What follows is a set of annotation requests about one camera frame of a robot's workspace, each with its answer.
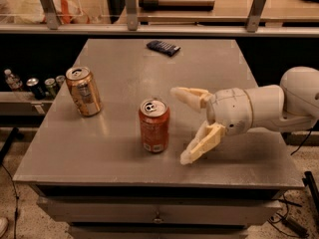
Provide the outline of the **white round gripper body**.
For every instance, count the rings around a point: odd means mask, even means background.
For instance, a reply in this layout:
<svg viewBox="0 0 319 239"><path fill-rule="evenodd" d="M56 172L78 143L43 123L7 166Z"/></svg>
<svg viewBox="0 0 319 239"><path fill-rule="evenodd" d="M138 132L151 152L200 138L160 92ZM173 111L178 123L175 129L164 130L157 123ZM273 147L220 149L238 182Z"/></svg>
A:
<svg viewBox="0 0 319 239"><path fill-rule="evenodd" d="M238 88L216 92L206 103L206 118L210 124L223 125L227 135L247 132L252 126L252 107L247 93Z"/></svg>

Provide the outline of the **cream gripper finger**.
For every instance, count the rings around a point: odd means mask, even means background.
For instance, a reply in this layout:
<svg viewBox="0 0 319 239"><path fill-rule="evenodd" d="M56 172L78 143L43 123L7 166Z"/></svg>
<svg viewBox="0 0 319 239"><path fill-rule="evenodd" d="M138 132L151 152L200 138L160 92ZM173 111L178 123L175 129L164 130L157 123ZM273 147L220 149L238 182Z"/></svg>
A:
<svg viewBox="0 0 319 239"><path fill-rule="evenodd" d="M195 134L194 139L180 155L180 163L182 165L194 163L205 153L218 146L224 136L224 125L218 122L209 124L205 121Z"/></svg>
<svg viewBox="0 0 319 239"><path fill-rule="evenodd" d="M174 87L170 89L170 94L198 113L210 106L212 98L212 93L205 89Z"/></svg>

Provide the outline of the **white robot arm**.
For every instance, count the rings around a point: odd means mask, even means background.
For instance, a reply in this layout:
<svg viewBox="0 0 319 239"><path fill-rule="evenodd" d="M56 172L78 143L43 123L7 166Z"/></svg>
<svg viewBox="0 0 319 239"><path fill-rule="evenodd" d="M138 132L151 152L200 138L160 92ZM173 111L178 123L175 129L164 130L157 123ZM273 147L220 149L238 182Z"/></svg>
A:
<svg viewBox="0 0 319 239"><path fill-rule="evenodd" d="M319 120L319 71L309 67L289 69L279 85L233 88L214 94L204 89L176 87L170 93L196 112L206 111L206 120L180 155L183 165L194 163L228 135L256 127L300 131L313 127Z"/></svg>

